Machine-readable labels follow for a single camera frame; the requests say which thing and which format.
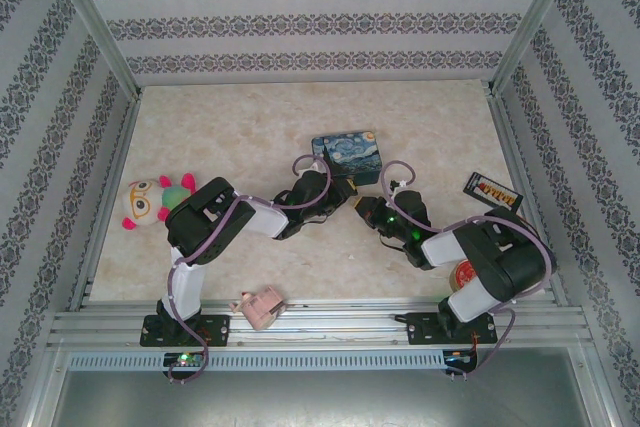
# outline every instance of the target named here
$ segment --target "blue tin box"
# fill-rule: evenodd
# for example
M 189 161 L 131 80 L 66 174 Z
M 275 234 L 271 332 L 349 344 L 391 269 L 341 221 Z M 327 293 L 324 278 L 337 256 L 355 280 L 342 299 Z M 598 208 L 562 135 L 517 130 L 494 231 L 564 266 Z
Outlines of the blue tin box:
M 356 185 L 378 182 L 382 159 L 373 132 L 316 137 L 311 141 L 311 148 L 314 155 L 331 161 L 331 175 L 350 178 Z

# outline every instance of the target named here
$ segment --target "gray metal panel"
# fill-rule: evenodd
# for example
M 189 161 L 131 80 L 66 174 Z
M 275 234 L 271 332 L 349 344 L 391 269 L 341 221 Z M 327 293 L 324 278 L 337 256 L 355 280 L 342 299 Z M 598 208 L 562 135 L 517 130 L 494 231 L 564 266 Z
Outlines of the gray metal panel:
M 569 356 L 503 351 L 477 377 L 439 372 L 205 373 L 169 385 L 157 373 L 69 372 L 56 426 L 589 425 Z

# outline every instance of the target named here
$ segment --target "beige tabletop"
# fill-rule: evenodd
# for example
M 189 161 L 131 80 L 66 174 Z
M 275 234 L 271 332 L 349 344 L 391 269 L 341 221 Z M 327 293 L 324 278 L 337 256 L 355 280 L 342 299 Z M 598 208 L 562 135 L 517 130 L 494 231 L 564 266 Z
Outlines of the beige tabletop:
M 160 175 L 179 182 L 192 172 L 198 186 L 222 176 L 270 199 L 293 185 L 291 163 L 310 152 L 313 137 L 356 130 L 375 132 L 383 162 L 415 168 L 413 187 L 434 226 L 489 210 L 462 193 L 473 171 L 511 186 L 480 82 L 432 81 L 147 87 L 120 188 Z M 389 174 L 408 178 L 400 167 Z M 359 190 L 381 192 L 379 185 Z M 165 292 L 164 224 L 127 231 L 123 216 L 117 201 L 92 301 L 156 300 Z M 348 204 L 286 241 L 240 233 L 209 264 L 202 297 L 236 299 L 267 284 L 290 299 L 444 297 L 451 268 L 414 268 Z

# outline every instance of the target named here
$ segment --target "stuffed toy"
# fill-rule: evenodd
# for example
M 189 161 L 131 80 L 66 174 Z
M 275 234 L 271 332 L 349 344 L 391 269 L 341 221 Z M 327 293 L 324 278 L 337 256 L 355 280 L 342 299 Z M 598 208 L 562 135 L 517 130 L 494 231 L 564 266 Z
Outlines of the stuffed toy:
M 125 218 L 122 226 L 133 230 L 138 225 L 164 222 L 169 212 L 196 191 L 193 174 L 184 174 L 180 185 L 161 175 L 158 180 L 136 180 L 122 196 Z

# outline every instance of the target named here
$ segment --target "cable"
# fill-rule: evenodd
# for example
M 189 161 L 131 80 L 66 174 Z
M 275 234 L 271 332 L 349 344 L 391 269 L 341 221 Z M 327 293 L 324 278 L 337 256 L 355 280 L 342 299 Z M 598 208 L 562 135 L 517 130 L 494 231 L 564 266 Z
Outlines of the cable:
M 380 239 L 380 243 L 385 247 L 387 247 L 388 249 L 397 250 L 398 252 L 404 252 L 404 250 L 402 250 L 400 247 L 396 247 L 395 245 L 385 244 L 384 241 L 382 240 L 382 234 L 378 234 L 378 239 Z
M 275 209 L 275 210 L 304 209 L 304 208 L 309 207 L 309 206 L 319 202 L 320 200 L 322 200 L 324 198 L 324 196 L 327 194 L 327 192 L 329 191 L 329 188 L 331 187 L 331 170 L 329 169 L 329 165 L 324 161 L 324 159 L 322 157 L 319 157 L 319 156 L 316 156 L 316 155 L 311 155 L 311 154 L 301 155 L 300 157 L 298 157 L 293 162 L 293 166 L 291 167 L 291 170 L 293 170 L 293 173 L 297 176 L 298 175 L 298 171 L 296 170 L 296 166 L 298 165 L 298 163 L 301 160 L 309 159 L 309 158 L 312 158 L 315 161 L 320 162 L 322 164 L 322 166 L 324 167 L 324 169 L 325 169 L 325 173 L 327 174 L 327 183 L 325 184 L 325 187 L 322 190 L 322 192 L 315 199 L 310 200 L 309 202 L 305 202 L 304 204 L 298 204 L 298 205 L 277 205 L 277 204 L 274 204 L 273 202 L 261 199 L 259 197 L 253 197 L 253 196 L 250 196 L 250 195 L 238 195 L 235 199 L 233 199 L 233 202 L 231 203 L 231 205 L 229 206 L 229 208 L 225 212 L 224 216 L 220 220 L 220 223 L 217 225 L 217 227 L 214 229 L 214 231 L 211 233 L 211 235 L 207 238 L 207 240 L 205 240 L 202 243 L 202 245 L 200 247 L 198 247 L 193 254 L 191 254 L 190 256 L 188 256 L 186 258 L 185 257 L 180 257 L 179 259 L 177 259 L 174 262 L 173 266 L 171 267 L 171 270 L 169 271 L 169 277 L 167 278 L 167 297 L 169 298 L 169 307 L 171 308 L 171 313 L 173 314 L 173 318 L 178 322 L 180 327 L 182 327 L 191 337 L 196 339 L 198 341 L 198 343 L 202 346 L 202 356 L 203 356 L 203 360 L 202 360 L 202 364 L 200 365 L 200 368 L 196 372 L 194 372 L 192 375 L 187 377 L 186 379 L 181 379 L 180 380 L 181 384 L 186 384 L 187 382 L 191 382 L 191 381 L 197 379 L 198 377 L 200 377 L 202 375 L 204 370 L 207 368 L 207 365 L 209 364 L 209 346 L 207 345 L 207 342 L 200 335 L 198 335 L 196 332 L 194 332 L 186 324 L 184 319 L 182 319 L 182 317 L 180 317 L 180 314 L 178 313 L 178 309 L 176 307 L 174 296 L 173 296 L 173 276 L 174 276 L 176 270 L 178 269 L 178 266 L 181 263 L 189 263 L 189 262 L 194 261 L 205 250 L 207 250 L 207 248 L 213 243 L 213 241 L 216 239 L 216 237 L 218 237 L 218 235 L 220 234 L 222 229 L 225 227 L 225 225 L 227 224 L 227 222 L 231 218 L 231 215 L 233 214 L 233 211 L 235 210 L 235 208 L 238 206 L 238 204 L 240 202 L 242 202 L 244 200 L 254 200 L 256 202 L 264 204 L 264 205 L 266 205 L 266 206 L 268 206 L 268 207 L 270 207 L 272 209 Z M 169 377 L 169 382 L 171 382 L 171 383 L 173 383 L 176 380 L 176 379 L 174 379 L 174 377 L 172 375 L 173 369 L 174 369 L 174 367 L 176 365 L 177 365 L 176 363 L 171 364 L 169 366 L 169 371 L 167 372 L 167 376 Z
M 498 349 L 507 340 L 507 336 L 511 332 L 511 329 L 513 329 L 513 325 L 516 323 L 516 311 L 509 307 L 502 310 L 492 311 L 493 314 L 501 314 L 503 312 L 509 312 L 511 314 L 511 320 L 509 321 L 507 328 L 504 329 L 504 332 L 500 336 L 500 339 L 498 339 L 498 342 L 496 342 L 496 345 L 493 346 L 493 349 L 491 349 L 491 352 L 489 352 L 489 354 L 482 360 L 482 363 L 478 365 L 472 372 L 470 372 L 469 375 L 474 375 L 476 372 L 478 372 L 478 370 L 480 370 L 480 368 L 484 367 L 489 363 L 489 361 L 493 358 L 493 356 L 496 355 L 496 352 L 498 352 Z
M 384 196 L 385 200 L 396 212 L 398 212 L 400 215 L 402 215 L 405 219 L 407 219 L 412 224 L 417 225 L 418 227 L 424 230 L 427 230 L 429 232 L 442 233 L 442 232 L 448 232 L 450 230 L 456 229 L 458 227 L 461 227 L 462 225 L 465 225 L 471 222 L 480 222 L 480 221 L 494 222 L 496 224 L 504 225 L 505 227 L 515 230 L 516 232 L 518 232 L 519 234 L 523 235 L 528 240 L 530 240 L 531 243 L 533 243 L 533 245 L 536 246 L 536 248 L 540 251 L 540 254 L 542 255 L 542 259 L 544 260 L 544 268 L 545 268 L 544 276 L 540 282 L 538 282 L 536 285 L 534 285 L 530 289 L 525 290 L 524 292 L 520 292 L 519 294 L 516 294 L 516 296 L 512 300 L 521 299 L 523 297 L 527 297 L 529 295 L 535 294 L 536 292 L 540 291 L 542 287 L 549 281 L 549 279 L 551 278 L 551 274 L 553 272 L 553 264 L 551 262 L 551 257 L 549 256 L 549 252 L 547 252 L 547 249 L 545 248 L 544 244 L 538 237 L 537 232 L 535 232 L 533 228 L 531 228 L 530 230 L 529 227 L 523 228 L 518 224 L 511 222 L 509 220 L 501 219 L 499 217 L 491 217 L 487 215 L 475 215 L 473 217 L 467 218 L 466 220 L 456 222 L 455 224 L 451 224 L 448 227 L 445 227 L 444 229 L 436 229 L 431 226 L 425 225 L 422 222 L 415 220 L 406 212 L 404 212 L 393 201 L 393 197 L 390 194 L 389 188 L 387 187 L 387 182 L 385 181 L 385 173 L 387 169 L 392 165 L 402 165 L 403 167 L 407 168 L 409 172 L 411 172 L 411 179 L 407 181 L 406 185 L 411 185 L 413 183 L 413 181 L 416 179 L 416 172 L 415 170 L 413 170 L 413 168 L 409 164 L 401 160 L 392 160 L 391 162 L 387 162 L 385 165 L 382 166 L 382 170 L 380 171 L 380 182 L 382 183 L 382 195 Z M 492 308 L 489 311 L 491 314 L 509 312 L 511 314 L 511 320 L 509 322 L 509 325 L 507 325 L 507 328 L 505 329 L 504 333 L 502 334 L 502 336 L 500 337 L 500 339 L 498 340 L 494 348 L 489 353 L 489 355 L 485 358 L 485 360 L 482 361 L 482 363 L 478 367 L 474 369 L 473 371 L 474 373 L 477 372 L 480 369 L 480 367 L 485 366 L 493 358 L 493 356 L 496 354 L 498 349 L 502 346 L 504 341 L 507 339 L 509 332 L 511 332 L 511 329 L 513 328 L 513 325 L 515 324 L 515 321 L 516 321 L 516 313 L 513 309 L 506 307 L 509 304 L 510 302 L 503 302 L 499 305 L 496 305 L 494 308 Z
M 301 225 L 301 227 L 304 227 L 307 224 L 324 224 L 327 221 L 328 218 L 329 218 L 329 216 L 325 215 L 322 220 L 307 220 L 306 222 L 304 222 Z
M 416 219 L 411 217 L 409 214 L 404 212 L 393 201 L 393 198 L 389 193 L 389 189 L 388 189 L 387 183 L 385 181 L 385 173 L 387 172 L 387 169 L 389 167 L 391 167 L 392 165 L 402 165 L 403 167 L 406 167 L 409 170 L 409 172 L 411 172 L 411 180 L 407 181 L 407 185 L 411 185 L 413 183 L 413 181 L 416 179 L 416 172 L 415 172 L 415 170 L 413 170 L 413 167 L 411 167 L 409 164 L 407 164 L 406 162 L 403 162 L 401 160 L 392 160 L 390 162 L 387 162 L 386 164 L 384 164 L 382 166 L 382 170 L 380 171 L 380 182 L 382 183 L 382 194 L 383 194 L 385 200 L 387 201 L 387 203 L 396 212 L 398 212 L 400 215 L 402 215 L 409 222 L 411 222 L 414 225 L 417 225 L 418 227 L 420 227 L 420 228 L 422 228 L 424 230 L 427 230 L 429 232 L 434 232 L 434 233 L 448 232 L 450 230 L 456 229 L 456 228 L 458 228 L 458 227 L 460 227 L 462 225 L 468 224 L 470 222 L 478 222 L 478 221 L 494 222 L 496 224 L 500 224 L 500 225 L 504 225 L 505 227 L 509 227 L 510 229 L 513 229 L 516 232 L 518 232 L 519 234 L 521 234 L 524 237 L 526 237 L 528 240 L 530 240 L 538 248 L 538 250 L 540 251 L 540 254 L 542 255 L 542 258 L 544 260 L 544 266 L 545 266 L 545 273 L 544 273 L 544 277 L 542 278 L 542 280 L 540 282 L 538 282 L 538 284 L 536 284 L 533 287 L 531 287 L 529 290 L 525 290 L 524 292 L 520 292 L 518 295 L 516 295 L 514 297 L 514 299 L 520 299 L 522 297 L 526 297 L 526 296 L 529 296 L 531 294 L 535 294 L 540 289 L 542 289 L 542 287 L 549 281 L 549 279 L 551 278 L 551 274 L 553 272 L 553 267 L 552 267 L 551 257 L 549 256 L 549 253 L 547 252 L 547 249 L 545 248 L 544 244 L 540 241 L 540 239 L 536 235 L 534 235 L 530 230 L 525 229 L 525 228 L 519 226 L 518 224 L 516 224 L 514 222 L 511 222 L 511 221 L 505 220 L 505 219 L 501 219 L 499 217 L 490 217 L 490 216 L 486 216 L 486 215 L 476 215 L 476 216 L 473 216 L 473 217 L 469 217 L 466 220 L 463 220 L 463 221 L 460 221 L 460 222 L 456 222 L 455 224 L 451 224 L 450 226 L 445 227 L 444 229 L 436 229 L 434 227 L 430 227 L 428 225 L 423 224 L 422 222 L 417 221 Z M 504 303 L 496 306 L 495 309 L 500 309 L 500 308 L 502 308 L 502 307 L 504 307 L 505 305 L 508 305 L 508 304 L 509 304 L 509 302 L 504 302 Z
M 520 219 L 520 221 L 525 224 L 529 230 L 531 231 L 532 234 L 535 234 L 536 237 L 540 238 L 540 234 L 538 233 L 538 231 L 535 229 L 535 227 L 533 225 L 531 225 L 531 222 L 529 222 L 527 219 L 525 219 L 524 217 L 522 217 L 521 215 L 518 215 L 518 218 Z

